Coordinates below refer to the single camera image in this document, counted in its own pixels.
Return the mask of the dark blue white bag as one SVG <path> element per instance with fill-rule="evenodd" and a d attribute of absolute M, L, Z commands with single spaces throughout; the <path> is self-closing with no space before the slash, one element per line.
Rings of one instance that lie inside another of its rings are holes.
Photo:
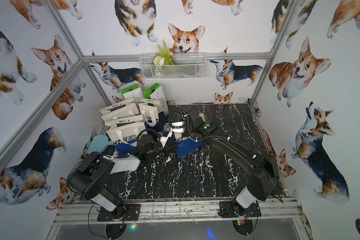
<path fill-rule="evenodd" d="M 141 98 L 139 109 L 148 129 L 153 129 L 157 132 L 163 130 L 167 120 L 160 100 Z"/>

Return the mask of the green white takeout bag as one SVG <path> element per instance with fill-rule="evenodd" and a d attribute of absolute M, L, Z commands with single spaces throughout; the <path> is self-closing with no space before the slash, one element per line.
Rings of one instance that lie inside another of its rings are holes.
<path fill-rule="evenodd" d="M 144 97 L 142 89 L 138 84 L 121 89 L 121 94 L 124 100 L 133 99 L 136 103 L 141 103 L 141 99 Z"/>

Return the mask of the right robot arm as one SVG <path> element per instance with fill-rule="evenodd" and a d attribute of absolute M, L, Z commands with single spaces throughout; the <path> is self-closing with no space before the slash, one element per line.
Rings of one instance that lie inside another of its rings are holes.
<path fill-rule="evenodd" d="M 171 110 L 168 121 L 172 129 L 184 129 L 194 142 L 203 142 L 211 148 L 218 149 L 246 172 L 246 186 L 231 203 L 221 202 L 221 210 L 218 213 L 220 217 L 249 217 L 249 208 L 258 201 L 267 200 L 276 188 L 279 172 L 277 160 L 273 155 L 262 155 L 245 147 L 218 124 L 204 121 L 192 107 L 186 110 Z"/>

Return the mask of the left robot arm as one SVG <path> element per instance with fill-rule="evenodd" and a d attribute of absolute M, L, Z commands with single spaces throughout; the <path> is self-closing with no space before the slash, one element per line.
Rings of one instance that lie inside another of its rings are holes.
<path fill-rule="evenodd" d="M 107 186 L 110 176 L 135 171 L 143 160 L 171 153 L 180 142 L 171 141 L 169 135 L 163 136 L 152 129 L 145 129 L 138 134 L 135 145 L 132 154 L 117 157 L 91 153 L 72 169 L 67 178 L 68 187 L 84 200 L 100 206 L 113 220 L 137 220 L 139 212 L 127 207 Z"/>

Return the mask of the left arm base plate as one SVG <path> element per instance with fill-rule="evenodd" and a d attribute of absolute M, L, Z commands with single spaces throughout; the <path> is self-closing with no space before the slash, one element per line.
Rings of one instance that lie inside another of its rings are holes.
<path fill-rule="evenodd" d="M 137 221 L 140 215 L 140 204 L 127 204 L 116 207 L 112 212 L 101 207 L 97 218 L 98 222 L 110 221 Z"/>

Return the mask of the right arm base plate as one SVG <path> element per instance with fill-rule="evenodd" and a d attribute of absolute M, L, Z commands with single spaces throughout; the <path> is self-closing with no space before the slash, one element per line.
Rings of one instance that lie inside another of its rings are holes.
<path fill-rule="evenodd" d="M 259 204 L 252 203 L 248 208 L 240 206 L 236 201 L 219 202 L 218 216 L 222 218 L 260 217 L 262 215 Z"/>

